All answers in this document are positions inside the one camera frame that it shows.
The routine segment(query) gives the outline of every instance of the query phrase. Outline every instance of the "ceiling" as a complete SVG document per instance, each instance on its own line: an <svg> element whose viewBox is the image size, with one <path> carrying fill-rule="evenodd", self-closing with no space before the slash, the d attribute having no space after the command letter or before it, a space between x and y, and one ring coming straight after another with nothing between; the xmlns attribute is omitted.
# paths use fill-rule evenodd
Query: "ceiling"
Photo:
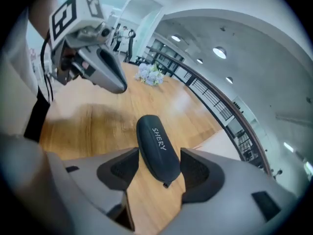
<svg viewBox="0 0 313 235"><path fill-rule="evenodd" d="M244 24L209 17L164 20L156 32L194 61L203 59L203 65L193 68L208 79L212 73L224 81L231 76L234 79L232 89L254 112L261 126L274 133L279 144L289 141L313 160L312 142L308 138L312 129L301 126L301 130L295 132L292 130L299 126L294 128L294 124L275 118L280 113L304 120L313 118L313 104L306 101L306 97L313 99L313 81L282 45ZM183 40L179 43L172 40L174 34ZM212 49L217 46L226 49L226 59L214 54Z"/></svg>

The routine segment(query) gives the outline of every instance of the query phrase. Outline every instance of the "railing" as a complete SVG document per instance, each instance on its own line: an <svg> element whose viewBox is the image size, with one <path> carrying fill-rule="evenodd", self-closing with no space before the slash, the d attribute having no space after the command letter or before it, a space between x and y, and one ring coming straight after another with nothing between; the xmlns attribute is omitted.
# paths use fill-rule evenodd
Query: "railing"
<svg viewBox="0 0 313 235"><path fill-rule="evenodd" d="M225 130L230 140L233 142L241 160L249 162L264 170L266 174L271 175L268 160L256 134L254 133L248 121L239 111L239 109L233 104L233 102L229 100L229 98L227 98L215 85L213 85L210 81L200 75L197 71L191 69L184 63L176 60L175 58L165 53L162 53L157 49L154 49L152 47L147 48L155 52L154 56L148 54L152 58L151 63L157 63L159 69L163 70L163 73L169 73L171 76L175 76L178 80L183 82L211 112L211 114L219 122L221 127ZM175 74L176 69L168 69L165 63L157 59L159 56L164 56L165 58L176 63L178 65L178 68L181 67L186 71L186 74L182 77L177 76ZM208 106L208 104L205 103L203 98L208 100L208 102L213 105L213 108L215 108L216 110L214 111L218 112L225 121L230 120L230 118L234 116L234 119L232 121L238 121L239 125L242 128L241 131L236 133L236 136L234 136L234 134L230 132L229 128L227 128L221 122L221 120Z"/></svg>

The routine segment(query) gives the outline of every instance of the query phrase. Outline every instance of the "person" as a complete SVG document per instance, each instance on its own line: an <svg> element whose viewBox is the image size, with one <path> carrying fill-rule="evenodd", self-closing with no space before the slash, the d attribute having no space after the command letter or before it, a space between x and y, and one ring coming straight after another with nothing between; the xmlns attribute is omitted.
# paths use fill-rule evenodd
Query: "person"
<svg viewBox="0 0 313 235"><path fill-rule="evenodd" d="M124 36L124 32L127 30L127 27L126 26L123 26L123 29L118 31L116 33L116 45L113 49L113 51L117 52L119 46L121 45L121 42L122 42L122 38Z"/></svg>
<svg viewBox="0 0 313 235"><path fill-rule="evenodd" d="M39 141L49 104L33 72L26 41L27 24L46 38L57 0L35 0L24 9L0 52L0 132Z"/></svg>

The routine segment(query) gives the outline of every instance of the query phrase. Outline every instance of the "wooden floor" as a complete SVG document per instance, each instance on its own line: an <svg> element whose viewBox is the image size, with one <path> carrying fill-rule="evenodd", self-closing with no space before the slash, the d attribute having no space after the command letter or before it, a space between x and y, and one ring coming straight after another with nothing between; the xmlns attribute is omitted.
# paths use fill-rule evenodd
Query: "wooden floor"
<svg viewBox="0 0 313 235"><path fill-rule="evenodd" d="M134 79L138 68L122 64L128 81L123 94L112 94L77 78L62 87L47 113L40 144L62 160L138 146L136 123L146 114L160 117L180 157L221 130L210 112L181 82L170 77L151 87ZM148 171L142 157L127 193L135 233L155 235L179 212L185 191L182 174L168 189Z"/></svg>

